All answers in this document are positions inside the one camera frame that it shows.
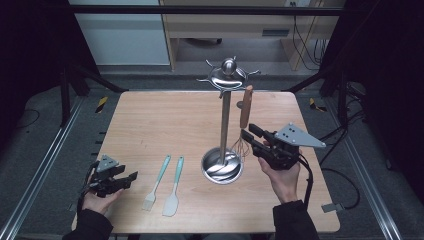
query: rotating utensil holder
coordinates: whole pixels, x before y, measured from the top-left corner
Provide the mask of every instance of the rotating utensil holder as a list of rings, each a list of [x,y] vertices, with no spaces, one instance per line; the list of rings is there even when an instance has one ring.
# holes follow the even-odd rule
[[[222,98],[221,142],[219,147],[212,148],[202,158],[201,170],[203,175],[217,184],[229,184],[237,180],[243,171],[243,161],[240,154],[227,148],[228,122],[230,116],[231,92],[244,90],[248,76],[260,73],[259,70],[246,73],[237,67],[236,57],[225,59],[220,67],[206,63],[212,67],[207,79],[198,80],[209,82],[220,90]]]

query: wooden tabletop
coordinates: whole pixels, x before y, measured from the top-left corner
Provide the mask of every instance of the wooden tabletop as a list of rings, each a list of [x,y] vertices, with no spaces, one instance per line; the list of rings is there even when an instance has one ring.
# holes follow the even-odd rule
[[[242,91],[232,92],[228,147],[240,135],[240,109],[236,103],[242,99]],[[116,178],[134,171],[139,174],[131,188],[109,208],[107,217],[114,226],[114,233],[275,231],[272,208],[279,201],[257,157],[247,156],[241,177],[227,185],[209,181],[201,171],[205,153],[220,145],[221,111],[218,91],[122,94],[99,159],[107,154],[126,165],[125,172]],[[292,93],[254,92],[249,122],[268,131],[278,131],[293,122],[307,131]],[[301,150],[314,174],[308,212],[319,232],[337,231],[340,223],[336,213],[324,213],[321,209],[321,205],[332,201],[314,149],[301,147]],[[155,185],[167,154],[172,158],[157,188],[156,202],[151,211],[142,210],[143,200]],[[185,161],[177,189],[179,206],[174,216],[165,217],[162,210],[172,192],[180,156],[184,156]],[[302,199],[307,177],[308,172],[302,167],[298,184],[298,197]]]

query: spatula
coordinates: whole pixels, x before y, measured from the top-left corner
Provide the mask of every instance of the spatula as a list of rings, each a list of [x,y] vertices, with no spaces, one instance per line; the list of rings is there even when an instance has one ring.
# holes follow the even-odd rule
[[[175,172],[175,180],[174,180],[174,189],[172,190],[171,195],[166,199],[165,206],[163,207],[162,215],[167,217],[172,217],[177,212],[178,208],[178,198],[177,198],[177,186],[178,181],[180,180],[181,171],[183,169],[184,157],[181,156],[178,159],[177,170]]]
[[[155,203],[155,200],[156,200],[156,196],[155,196],[156,188],[158,188],[159,182],[162,179],[162,176],[163,176],[163,173],[166,170],[166,167],[168,166],[169,160],[171,160],[171,155],[167,155],[165,157],[165,160],[163,160],[162,168],[160,169],[158,178],[156,180],[156,184],[153,187],[153,190],[144,199],[143,209],[146,210],[146,211],[150,211],[152,209],[153,203]]]

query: utensil rack pole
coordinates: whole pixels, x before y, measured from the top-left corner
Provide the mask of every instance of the utensil rack pole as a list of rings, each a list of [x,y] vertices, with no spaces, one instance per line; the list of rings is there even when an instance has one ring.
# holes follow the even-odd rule
[[[222,97],[222,122],[221,122],[221,145],[220,145],[220,158],[218,163],[224,165],[225,153],[227,151],[227,135],[228,135],[228,121],[230,118],[230,103],[231,91],[223,93]]]

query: turquoise handle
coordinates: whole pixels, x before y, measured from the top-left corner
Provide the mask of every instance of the turquoise handle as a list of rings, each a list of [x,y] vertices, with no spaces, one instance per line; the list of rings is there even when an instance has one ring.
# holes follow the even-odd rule
[[[162,168],[160,169],[158,182],[162,179],[163,174],[165,173],[166,167],[168,167],[169,160],[171,160],[171,155],[166,155],[165,160],[163,161]]]
[[[183,163],[184,163],[184,157],[181,156],[180,159],[178,159],[178,165],[177,165],[177,171],[175,172],[174,183],[178,183],[178,181],[180,181],[181,171],[183,170]]]

